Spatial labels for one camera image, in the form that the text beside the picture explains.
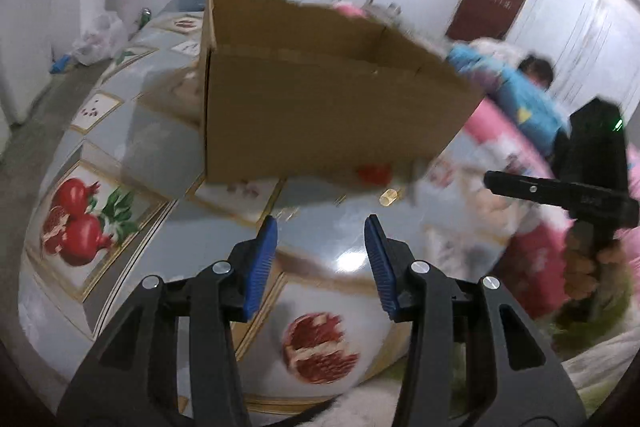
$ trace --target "yellow object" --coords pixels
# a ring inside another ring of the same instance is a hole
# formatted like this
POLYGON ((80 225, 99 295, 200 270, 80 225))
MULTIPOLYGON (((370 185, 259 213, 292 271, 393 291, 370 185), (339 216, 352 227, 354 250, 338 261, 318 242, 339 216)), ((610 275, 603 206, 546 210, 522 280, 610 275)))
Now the yellow object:
POLYGON ((518 123, 519 124, 523 124, 527 120, 529 120, 529 118, 531 118, 532 116, 533 116, 533 114, 529 109, 521 107, 518 110, 518 123))
POLYGON ((382 196, 380 196, 380 204, 382 206, 391 206, 398 199, 398 192, 390 188, 382 196))

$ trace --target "black hair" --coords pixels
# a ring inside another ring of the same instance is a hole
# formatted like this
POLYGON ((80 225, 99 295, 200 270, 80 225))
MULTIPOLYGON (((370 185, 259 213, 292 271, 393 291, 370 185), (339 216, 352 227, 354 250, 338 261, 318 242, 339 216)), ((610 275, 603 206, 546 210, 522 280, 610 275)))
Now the black hair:
POLYGON ((554 67, 551 65, 551 62, 545 58, 536 57, 536 55, 529 55, 525 58, 518 66, 518 71, 522 71, 522 73, 525 74, 535 74, 536 77, 545 83, 546 89, 551 87, 555 78, 554 67))

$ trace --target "person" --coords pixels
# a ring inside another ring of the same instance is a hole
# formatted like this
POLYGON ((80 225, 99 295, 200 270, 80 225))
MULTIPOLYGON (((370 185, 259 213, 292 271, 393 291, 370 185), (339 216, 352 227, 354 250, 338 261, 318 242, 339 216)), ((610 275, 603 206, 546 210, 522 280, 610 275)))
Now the person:
POLYGON ((536 55, 525 58, 518 66, 518 71, 522 72, 535 86, 545 91, 549 90, 555 77, 551 62, 536 55))

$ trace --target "metal screw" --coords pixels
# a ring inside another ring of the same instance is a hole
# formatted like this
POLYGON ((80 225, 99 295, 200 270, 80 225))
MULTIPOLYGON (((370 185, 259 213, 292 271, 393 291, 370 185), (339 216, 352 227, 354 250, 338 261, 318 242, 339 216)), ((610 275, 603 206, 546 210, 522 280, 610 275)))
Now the metal screw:
POLYGON ((145 290, 152 290, 153 288, 157 288, 160 283, 160 280, 155 275, 149 275, 142 280, 142 287, 145 290))
POLYGON ((414 261, 411 263, 411 270, 415 273, 429 273, 431 267, 425 261, 414 261))
POLYGON ((490 290, 497 290, 500 287, 500 281, 495 277, 485 277, 482 279, 482 284, 484 284, 485 288, 489 288, 490 290))
POLYGON ((213 272, 223 275, 231 271, 231 265, 227 261, 218 261, 212 267, 213 272))

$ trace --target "hand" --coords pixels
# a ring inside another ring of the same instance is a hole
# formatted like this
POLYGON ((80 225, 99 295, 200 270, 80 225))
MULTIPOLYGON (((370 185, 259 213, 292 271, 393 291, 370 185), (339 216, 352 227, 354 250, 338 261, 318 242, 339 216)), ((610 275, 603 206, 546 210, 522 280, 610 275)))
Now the hand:
MULTIPOLYGON (((590 296, 600 285, 592 275, 596 271, 596 264, 589 259, 589 252, 571 230, 566 236, 564 247, 564 292, 574 300, 583 300, 590 296)), ((597 260, 609 266, 614 271, 623 271, 626 265, 626 255, 620 241, 612 241, 611 245, 598 252, 597 260)))

